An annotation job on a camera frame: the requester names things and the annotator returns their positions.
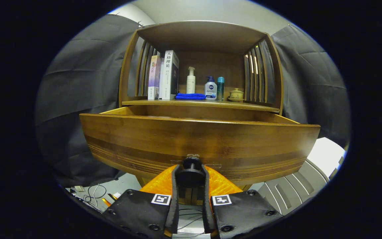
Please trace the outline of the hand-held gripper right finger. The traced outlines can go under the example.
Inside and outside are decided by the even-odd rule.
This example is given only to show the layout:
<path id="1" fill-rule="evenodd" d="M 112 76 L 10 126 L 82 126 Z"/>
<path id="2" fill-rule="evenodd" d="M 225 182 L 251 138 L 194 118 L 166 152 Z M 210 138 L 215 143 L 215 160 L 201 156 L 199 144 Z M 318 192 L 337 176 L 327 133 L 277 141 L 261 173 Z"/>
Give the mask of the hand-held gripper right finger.
<path id="1" fill-rule="evenodd" d="M 212 239 L 260 238 L 262 231 L 282 220 L 282 214 L 258 191 L 243 191 L 206 165 L 202 171 L 206 175 L 203 223 Z"/>

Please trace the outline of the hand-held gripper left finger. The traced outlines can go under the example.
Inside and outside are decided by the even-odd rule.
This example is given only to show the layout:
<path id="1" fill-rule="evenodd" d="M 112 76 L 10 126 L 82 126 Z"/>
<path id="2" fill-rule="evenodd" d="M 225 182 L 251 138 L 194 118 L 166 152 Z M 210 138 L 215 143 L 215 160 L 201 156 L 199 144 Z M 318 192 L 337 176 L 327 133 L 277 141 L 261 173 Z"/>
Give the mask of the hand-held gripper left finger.
<path id="1" fill-rule="evenodd" d="M 125 239 L 170 239 L 179 221 L 179 168 L 169 167 L 141 190 L 124 191 L 102 213 L 104 221 L 126 233 Z"/>

